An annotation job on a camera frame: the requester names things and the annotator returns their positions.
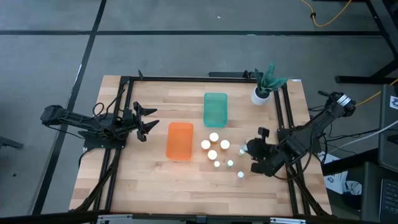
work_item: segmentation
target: orange plastic bin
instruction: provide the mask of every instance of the orange plastic bin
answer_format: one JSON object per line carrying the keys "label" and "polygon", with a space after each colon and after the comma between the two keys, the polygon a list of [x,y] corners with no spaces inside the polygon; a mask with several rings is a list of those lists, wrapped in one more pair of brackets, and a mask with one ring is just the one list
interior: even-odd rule
{"label": "orange plastic bin", "polygon": [[193,124],[169,124],[166,156],[172,161],[189,161],[192,157]]}

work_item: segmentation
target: green plant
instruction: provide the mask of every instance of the green plant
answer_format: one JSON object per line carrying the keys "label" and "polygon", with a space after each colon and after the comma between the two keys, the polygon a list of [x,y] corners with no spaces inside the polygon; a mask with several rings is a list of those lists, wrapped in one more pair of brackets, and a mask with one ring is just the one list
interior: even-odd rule
{"label": "green plant", "polygon": [[285,85],[288,78],[274,77],[275,63],[270,63],[265,74],[261,75],[259,71],[254,69],[254,76],[257,80],[257,89],[260,94],[270,93],[278,90],[279,87]]}

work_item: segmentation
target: teal plastic bin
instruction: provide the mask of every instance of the teal plastic bin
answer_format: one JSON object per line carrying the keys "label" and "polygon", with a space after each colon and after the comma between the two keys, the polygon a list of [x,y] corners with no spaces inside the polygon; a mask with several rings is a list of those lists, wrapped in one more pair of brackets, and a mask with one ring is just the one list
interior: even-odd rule
{"label": "teal plastic bin", "polygon": [[228,101],[225,93],[205,93],[203,122],[209,128],[223,128],[228,122]]}

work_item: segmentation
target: gray floor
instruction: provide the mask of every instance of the gray floor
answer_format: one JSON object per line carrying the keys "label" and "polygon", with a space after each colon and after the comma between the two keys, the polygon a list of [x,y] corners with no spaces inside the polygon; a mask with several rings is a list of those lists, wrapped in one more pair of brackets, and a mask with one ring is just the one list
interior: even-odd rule
{"label": "gray floor", "polygon": [[[343,2],[312,2],[319,23]],[[0,29],[90,30],[100,1],[0,1]],[[297,1],[108,1],[100,30],[319,30]],[[363,3],[324,30],[377,30]],[[30,213],[56,133],[40,124],[44,107],[65,106],[87,36],[0,36],[0,136],[25,143],[22,151],[0,151],[0,217]],[[265,70],[303,80],[308,106],[325,102],[318,90],[343,91],[357,101],[378,85],[339,85],[335,75],[368,76],[392,60],[380,37],[97,36],[74,111],[91,114],[103,75],[207,76],[209,71]],[[333,133],[378,128],[379,98],[334,123]],[[66,136],[44,213],[65,212],[83,142]],[[375,139],[355,144],[362,152]],[[338,157],[350,153],[336,151]],[[342,214],[338,208],[333,212]]]}

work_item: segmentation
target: wooden table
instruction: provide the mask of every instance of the wooden table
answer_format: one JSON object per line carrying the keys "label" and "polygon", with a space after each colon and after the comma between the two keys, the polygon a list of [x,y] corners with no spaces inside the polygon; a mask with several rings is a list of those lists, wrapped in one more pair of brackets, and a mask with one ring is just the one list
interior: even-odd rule
{"label": "wooden table", "polygon": [[[107,106],[118,92],[119,80],[120,76],[104,76],[97,102]],[[135,81],[131,104],[138,101],[145,108],[157,108],[156,113],[145,117],[143,121],[146,123],[159,119],[160,122],[147,135],[147,142],[140,142],[135,131],[129,135],[121,153],[111,211],[292,216],[287,182],[250,172],[250,156],[238,155],[238,146],[256,137],[259,126],[271,130],[267,142],[278,143],[276,129],[279,125],[274,95],[271,94],[266,105],[256,106],[251,102],[254,87],[254,83]],[[287,87],[294,123],[305,124],[309,115],[302,83],[300,80],[289,80]],[[203,95],[206,92],[223,92],[228,95],[227,127],[204,126]],[[279,94],[287,126],[282,90]],[[192,161],[173,162],[167,159],[165,151],[171,122],[193,124]],[[217,132],[220,140],[227,139],[231,143],[227,152],[220,152],[219,145],[212,146],[219,152],[221,167],[218,169],[213,168],[213,162],[207,159],[200,144],[212,132]],[[104,149],[95,149],[82,159],[70,208],[79,206],[96,185],[103,154]],[[234,161],[233,167],[226,167],[227,159]],[[236,177],[238,171],[244,172],[243,179]],[[277,175],[286,177],[285,169],[278,171]],[[318,160],[311,160],[304,176],[306,185],[317,202],[331,213]],[[107,186],[103,190],[100,208],[104,207],[106,193]],[[297,186],[296,195],[299,212],[303,213]]]}

